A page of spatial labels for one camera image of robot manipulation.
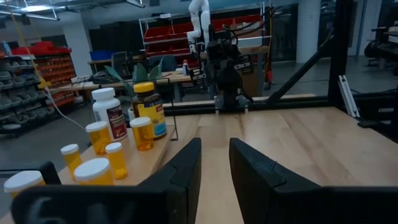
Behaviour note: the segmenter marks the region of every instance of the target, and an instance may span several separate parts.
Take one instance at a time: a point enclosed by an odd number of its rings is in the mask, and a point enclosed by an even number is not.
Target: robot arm
[[[199,18],[199,7],[201,7],[201,17]],[[196,53],[195,38],[201,36],[201,29],[203,29],[203,36],[205,45],[209,42],[209,25],[210,25],[210,7],[208,0],[193,0],[189,5],[188,10],[191,13],[191,22],[193,31],[187,32],[187,38],[191,53]]]

